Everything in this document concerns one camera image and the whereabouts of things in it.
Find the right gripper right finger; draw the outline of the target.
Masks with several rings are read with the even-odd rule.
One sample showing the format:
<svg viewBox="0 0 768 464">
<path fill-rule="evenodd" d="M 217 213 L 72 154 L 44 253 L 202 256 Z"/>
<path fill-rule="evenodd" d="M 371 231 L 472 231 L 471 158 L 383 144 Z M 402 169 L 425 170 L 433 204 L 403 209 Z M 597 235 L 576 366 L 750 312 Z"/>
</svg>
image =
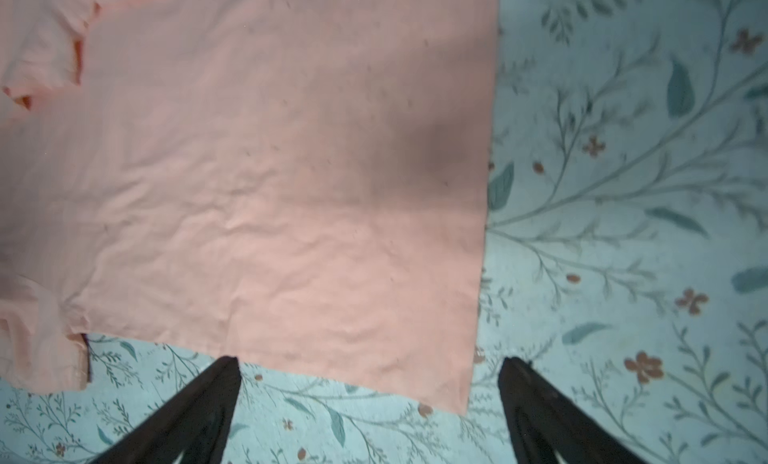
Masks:
<svg viewBox="0 0 768 464">
<path fill-rule="evenodd" d="M 519 463 L 644 463 L 526 361 L 506 358 L 498 389 Z"/>
</svg>

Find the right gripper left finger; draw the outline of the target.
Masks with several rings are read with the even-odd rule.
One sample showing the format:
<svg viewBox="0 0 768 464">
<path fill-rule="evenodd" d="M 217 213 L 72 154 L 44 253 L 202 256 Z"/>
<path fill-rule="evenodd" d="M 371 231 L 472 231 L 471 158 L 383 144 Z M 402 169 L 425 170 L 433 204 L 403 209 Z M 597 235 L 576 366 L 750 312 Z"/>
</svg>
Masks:
<svg viewBox="0 0 768 464">
<path fill-rule="evenodd" d="M 217 359 L 94 461 L 221 463 L 241 382 L 237 358 Z"/>
</svg>

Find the peach orange t-shirt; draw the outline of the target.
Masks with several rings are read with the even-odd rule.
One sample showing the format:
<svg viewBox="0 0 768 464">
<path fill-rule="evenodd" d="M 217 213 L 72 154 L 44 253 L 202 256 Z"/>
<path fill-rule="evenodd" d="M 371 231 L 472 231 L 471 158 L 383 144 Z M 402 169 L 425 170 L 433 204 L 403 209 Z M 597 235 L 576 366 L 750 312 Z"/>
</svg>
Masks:
<svg viewBox="0 0 768 464">
<path fill-rule="evenodd" d="M 88 334 L 465 414 L 500 0 L 1 0 L 1 376 Z"/>
</svg>

